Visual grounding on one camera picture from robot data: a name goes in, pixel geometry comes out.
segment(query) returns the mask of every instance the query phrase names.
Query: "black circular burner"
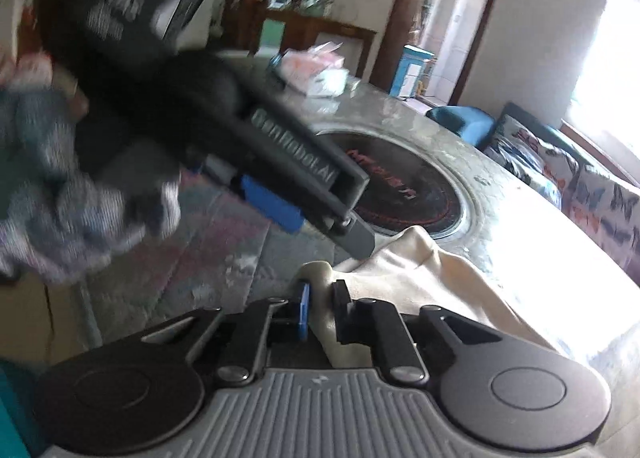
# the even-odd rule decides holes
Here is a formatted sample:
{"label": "black circular burner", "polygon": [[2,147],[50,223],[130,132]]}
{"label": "black circular burner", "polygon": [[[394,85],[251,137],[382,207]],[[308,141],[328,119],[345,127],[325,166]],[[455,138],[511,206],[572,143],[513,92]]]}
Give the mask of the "black circular burner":
{"label": "black circular burner", "polygon": [[388,140],[362,133],[326,133],[370,176],[356,212],[387,232],[420,225],[433,237],[462,219],[451,183],[427,160]]}

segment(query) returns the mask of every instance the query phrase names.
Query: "beige cloth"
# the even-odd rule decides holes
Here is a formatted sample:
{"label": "beige cloth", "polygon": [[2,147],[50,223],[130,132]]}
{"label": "beige cloth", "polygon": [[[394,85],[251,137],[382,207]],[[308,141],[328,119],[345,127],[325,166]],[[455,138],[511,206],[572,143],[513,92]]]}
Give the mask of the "beige cloth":
{"label": "beige cloth", "polygon": [[336,342],[331,284],[337,279],[344,279],[353,299],[386,300],[406,314],[417,314],[420,307],[435,304],[553,348],[500,298],[473,264],[441,250],[420,227],[396,235],[365,261],[348,260],[335,269],[324,261],[308,263],[296,278],[311,283],[311,329],[336,368],[371,365],[369,348]]}

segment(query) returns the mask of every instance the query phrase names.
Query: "butterfly pattern cushion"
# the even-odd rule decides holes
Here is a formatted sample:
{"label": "butterfly pattern cushion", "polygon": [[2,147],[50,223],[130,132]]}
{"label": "butterfly pattern cushion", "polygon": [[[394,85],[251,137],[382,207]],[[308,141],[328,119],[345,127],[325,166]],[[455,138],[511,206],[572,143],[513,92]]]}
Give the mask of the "butterfly pattern cushion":
{"label": "butterfly pattern cushion", "polygon": [[535,136],[508,114],[498,131],[527,154],[527,161],[558,186],[562,194],[578,174],[578,162],[566,151]]}
{"label": "butterfly pattern cushion", "polygon": [[500,120],[484,154],[556,207],[564,208],[562,199],[574,188],[579,170],[571,155],[541,140],[508,114]]}
{"label": "butterfly pattern cushion", "polygon": [[640,278],[639,203],[640,189],[587,166],[578,176],[568,208],[571,221],[636,282]]}

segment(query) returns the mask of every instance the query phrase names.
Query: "doorway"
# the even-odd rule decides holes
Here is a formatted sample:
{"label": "doorway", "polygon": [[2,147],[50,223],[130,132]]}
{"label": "doorway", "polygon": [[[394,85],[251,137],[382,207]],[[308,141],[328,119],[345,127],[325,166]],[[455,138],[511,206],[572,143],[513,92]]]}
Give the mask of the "doorway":
{"label": "doorway", "polygon": [[389,92],[405,46],[433,55],[416,98],[455,102],[478,49],[493,0],[396,0],[369,82]]}
{"label": "doorway", "polygon": [[418,95],[433,107],[453,94],[487,0],[428,0],[418,47],[434,55]]}

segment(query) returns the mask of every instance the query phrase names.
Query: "gray ribbed plate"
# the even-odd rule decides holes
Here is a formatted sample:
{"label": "gray ribbed plate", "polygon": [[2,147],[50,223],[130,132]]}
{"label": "gray ribbed plate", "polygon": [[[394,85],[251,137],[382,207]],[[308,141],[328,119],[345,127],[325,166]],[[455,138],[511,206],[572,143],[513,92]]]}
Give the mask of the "gray ribbed plate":
{"label": "gray ribbed plate", "polygon": [[[453,428],[423,392],[375,370],[268,370],[220,390],[185,431],[138,458],[505,458]],[[602,458],[582,447],[555,455]],[[58,448],[44,458],[79,458]]]}

